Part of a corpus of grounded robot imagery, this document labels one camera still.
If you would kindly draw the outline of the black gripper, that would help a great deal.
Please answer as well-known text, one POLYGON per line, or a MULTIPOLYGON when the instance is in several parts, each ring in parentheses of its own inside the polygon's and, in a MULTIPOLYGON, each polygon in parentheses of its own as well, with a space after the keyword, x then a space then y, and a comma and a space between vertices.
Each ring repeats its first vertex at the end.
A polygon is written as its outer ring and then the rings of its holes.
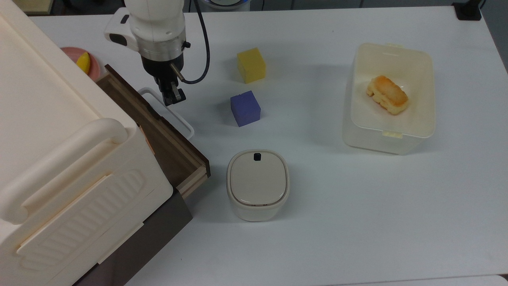
POLYGON ((180 54, 173 60, 157 61, 150 60, 142 56, 142 65, 145 71, 154 77, 160 92, 162 92, 163 103, 165 106, 173 105, 187 99, 183 89, 174 88, 179 85, 179 78, 173 71, 171 64, 174 64, 179 70, 183 69, 185 58, 180 54))

